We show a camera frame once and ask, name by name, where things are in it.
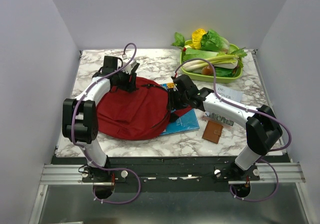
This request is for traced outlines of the red student backpack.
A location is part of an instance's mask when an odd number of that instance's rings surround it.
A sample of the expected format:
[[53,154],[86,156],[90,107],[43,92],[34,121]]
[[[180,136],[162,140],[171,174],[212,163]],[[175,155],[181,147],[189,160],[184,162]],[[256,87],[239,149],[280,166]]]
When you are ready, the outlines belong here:
[[166,127],[193,109],[169,110],[169,90],[152,80],[137,77],[136,90],[113,87],[97,105],[98,131],[116,139],[140,141],[160,136]]

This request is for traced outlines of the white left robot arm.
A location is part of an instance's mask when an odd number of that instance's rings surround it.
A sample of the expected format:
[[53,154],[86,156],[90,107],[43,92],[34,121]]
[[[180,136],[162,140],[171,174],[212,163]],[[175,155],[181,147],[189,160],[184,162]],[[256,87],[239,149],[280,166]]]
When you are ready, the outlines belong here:
[[134,58],[105,56],[103,66],[92,76],[89,86],[76,98],[62,105],[62,135],[79,147],[101,182],[111,175],[108,156],[97,140],[99,132],[97,105],[113,87],[133,91],[139,64]]

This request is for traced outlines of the brown leather wallet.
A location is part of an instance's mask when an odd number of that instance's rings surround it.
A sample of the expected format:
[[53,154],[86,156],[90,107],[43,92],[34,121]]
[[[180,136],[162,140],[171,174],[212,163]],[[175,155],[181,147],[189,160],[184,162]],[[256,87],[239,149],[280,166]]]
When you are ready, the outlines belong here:
[[212,143],[218,144],[222,135],[223,126],[219,123],[208,121],[202,138]]

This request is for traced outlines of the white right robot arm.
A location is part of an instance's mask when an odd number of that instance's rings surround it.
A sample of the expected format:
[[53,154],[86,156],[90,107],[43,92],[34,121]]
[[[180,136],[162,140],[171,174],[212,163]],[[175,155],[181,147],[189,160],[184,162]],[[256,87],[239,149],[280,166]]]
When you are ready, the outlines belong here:
[[230,175],[241,180],[248,169],[271,151],[283,131],[269,106],[247,106],[216,94],[215,89],[197,86],[187,75],[172,78],[175,88],[169,94],[168,106],[179,110],[186,107],[210,112],[230,119],[246,130],[247,146],[230,167]]

